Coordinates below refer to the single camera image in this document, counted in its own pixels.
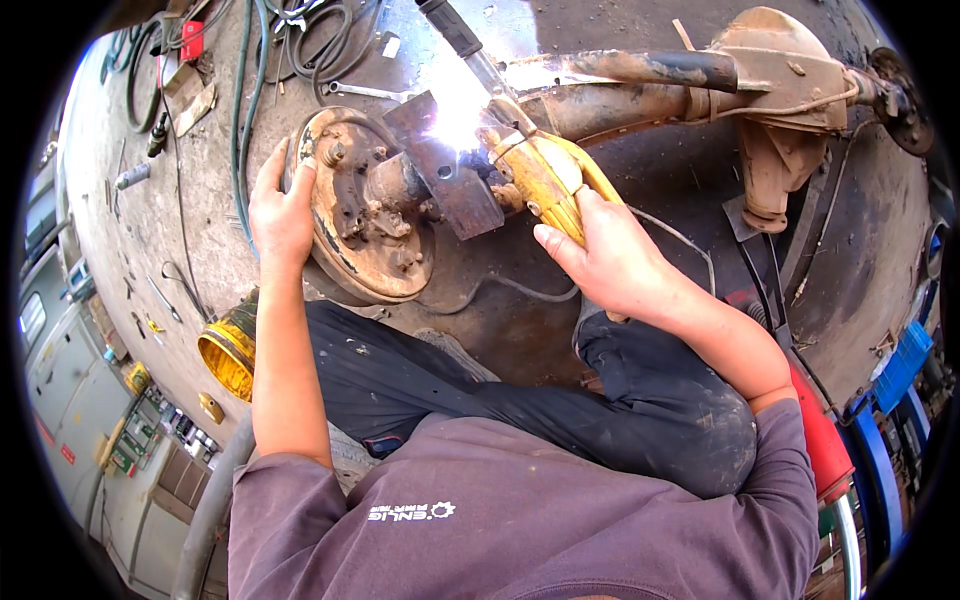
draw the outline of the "concrete floor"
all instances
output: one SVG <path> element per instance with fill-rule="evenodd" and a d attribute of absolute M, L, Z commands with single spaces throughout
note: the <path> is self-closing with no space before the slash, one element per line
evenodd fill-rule
<path fill-rule="evenodd" d="M 569 6 L 561 4 L 563 0 L 455 4 L 499 60 L 553 51 L 555 45 L 561 52 L 679 49 L 682 45 L 670 25 L 673 18 L 680 18 L 693 43 L 703 47 L 734 16 L 755 4 L 748 0 L 567 1 Z M 844 62 L 862 64 L 861 49 L 879 44 L 870 19 L 849 1 L 778 0 L 766 4 L 797 17 Z M 436 36 L 416 15 L 413 0 L 395 0 L 390 6 L 380 30 L 384 35 L 393 32 L 400 36 L 396 59 L 371 53 L 345 79 L 393 90 L 431 88 L 442 102 L 443 94 L 451 93 L 451 80 L 468 81 L 459 79 L 464 77 L 465 67 L 448 48 L 436 45 Z M 212 53 L 209 77 L 217 86 L 219 100 L 178 140 L 186 243 L 201 297 L 217 310 L 233 306 L 257 282 L 256 262 L 243 234 L 225 218 L 234 212 L 228 174 L 229 113 L 242 18 L 243 3 L 236 2 L 206 34 L 204 45 Z M 147 159 L 148 139 L 147 134 L 132 133 L 127 124 L 126 73 L 109 76 L 105 85 L 99 83 L 107 48 L 108 39 L 97 41 L 79 69 L 69 127 L 60 147 L 78 236 L 104 305 L 132 356 L 148 366 L 159 385 L 191 418 L 224 443 L 246 407 L 209 374 L 196 351 L 203 318 L 177 283 L 160 278 L 160 266 L 167 259 L 186 271 L 172 140 L 164 154 L 150 161 L 151 178 L 121 193 L 119 222 L 104 198 L 103 180 L 112 180 L 116 174 L 123 138 L 127 139 L 125 168 Z M 276 62 L 271 60 L 269 65 L 268 74 L 273 77 Z M 150 62 L 141 69 L 135 93 L 138 107 L 146 103 L 155 69 Z M 248 94 L 254 72 L 251 56 L 245 71 Z M 264 88 L 257 110 L 248 187 L 276 142 L 317 109 L 304 82 L 289 82 L 276 106 L 273 92 L 269 86 Z M 374 116 L 393 107 L 390 101 L 356 96 L 344 96 L 338 102 Z M 910 266 L 916 262 L 928 221 L 922 163 L 900 151 L 881 128 L 868 129 L 851 154 L 830 225 L 825 246 L 836 250 L 818 258 L 804 302 L 791 311 L 801 337 L 818 340 L 806 355 L 838 400 L 864 385 L 876 364 L 868 348 L 906 311 L 912 296 Z M 834 144 L 834 174 L 845 144 Z M 732 169 L 734 165 L 740 169 L 735 148 L 732 125 L 721 122 L 643 132 L 590 149 L 626 202 L 660 216 L 710 250 L 718 267 L 721 295 L 749 282 L 719 206 L 742 193 L 742 183 Z M 821 214 L 831 184 L 827 190 L 819 202 Z M 436 271 L 422 301 L 443 306 L 457 303 L 486 272 L 514 278 L 546 293 L 565 291 L 569 281 L 530 235 L 534 222 L 530 214 L 522 214 L 503 228 L 466 242 L 459 241 L 449 228 L 439 227 Z M 812 231 L 818 232 L 821 223 L 822 217 L 818 217 Z M 848 242 L 850 233 L 854 238 Z M 698 256 L 658 230 L 651 234 L 675 264 L 706 284 Z M 147 274 L 178 308 L 183 324 L 175 323 L 164 310 L 147 285 Z M 131 279 L 134 288 L 130 300 L 126 299 L 123 276 Z M 317 297 L 316 291 L 308 287 L 305 291 L 308 298 Z M 511 383 L 576 385 L 585 369 L 569 349 L 578 308 L 576 300 L 543 304 L 491 284 L 459 315 L 433 317 L 414 305 L 405 305 L 391 308 L 386 323 L 405 331 L 420 326 L 448 331 Z M 131 311 L 141 319 L 149 313 L 166 327 L 166 332 L 157 334 L 163 346 L 149 332 L 146 340 L 140 338 Z M 203 415 L 199 392 L 220 402 L 227 414 L 223 424 L 214 425 Z"/>

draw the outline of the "rusty bracket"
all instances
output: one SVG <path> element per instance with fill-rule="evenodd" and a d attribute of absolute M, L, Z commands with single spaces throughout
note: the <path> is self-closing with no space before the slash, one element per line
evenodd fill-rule
<path fill-rule="evenodd" d="M 436 118 L 437 103 L 429 91 L 383 115 L 457 237 L 466 240 L 501 227 L 503 211 L 490 187 L 462 164 L 454 148 L 427 134 Z"/>

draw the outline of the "welding torch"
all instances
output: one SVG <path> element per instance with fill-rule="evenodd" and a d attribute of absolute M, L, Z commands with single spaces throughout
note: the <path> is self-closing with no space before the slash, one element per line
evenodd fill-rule
<path fill-rule="evenodd" d="M 537 129 L 483 43 L 446 0 L 417 0 L 417 6 L 491 94 L 476 130 L 490 163 L 516 186 L 534 215 L 583 246 L 584 227 L 573 195 L 585 183 L 604 200 L 623 204 L 610 180 L 584 149 Z"/>

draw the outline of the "welder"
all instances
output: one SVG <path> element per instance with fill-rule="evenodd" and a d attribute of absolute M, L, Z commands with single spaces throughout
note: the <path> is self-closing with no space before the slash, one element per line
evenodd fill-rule
<path fill-rule="evenodd" d="M 625 206 L 583 187 L 583 247 L 533 231 L 583 292 L 572 346 L 604 394 L 522 388 L 449 336 L 304 303 L 316 161 L 284 195 L 286 144 L 250 209 L 260 458 L 234 476 L 231 598 L 801 596 L 817 502 L 787 361 Z M 328 421 L 384 458 L 347 496 Z"/>

